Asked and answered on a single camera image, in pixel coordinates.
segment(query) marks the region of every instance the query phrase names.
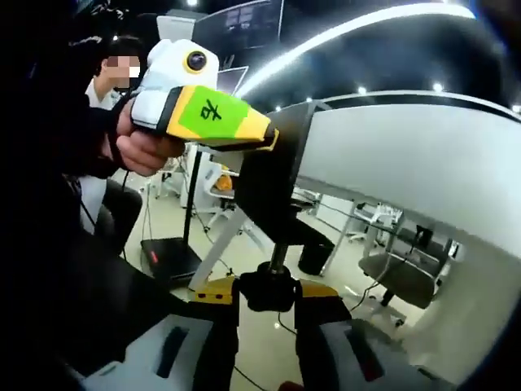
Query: ceiling light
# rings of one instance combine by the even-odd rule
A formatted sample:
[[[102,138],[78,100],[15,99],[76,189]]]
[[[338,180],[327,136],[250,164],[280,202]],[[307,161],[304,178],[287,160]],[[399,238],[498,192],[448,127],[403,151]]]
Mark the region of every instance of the ceiling light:
[[[434,83],[432,85],[432,89],[435,91],[435,92],[441,92],[443,91],[443,85],[440,84],[440,83]]]
[[[415,15],[451,15],[461,16],[463,18],[475,18],[474,14],[465,7],[441,3],[409,4],[371,12],[370,14],[360,16],[348,22],[339,24],[332,29],[328,29],[302,43],[301,45],[298,45],[294,49],[291,49],[287,53],[277,57],[276,59],[269,61],[257,73],[246,80],[246,82],[237,91],[236,96],[242,98],[248,92],[254,88],[257,88],[258,85],[260,85],[270,76],[283,70],[287,65],[291,64],[297,57],[306,51],[310,51],[314,47],[319,46],[324,42],[328,42],[331,39],[338,37],[339,35],[350,33],[353,30],[365,27],[369,24]]]

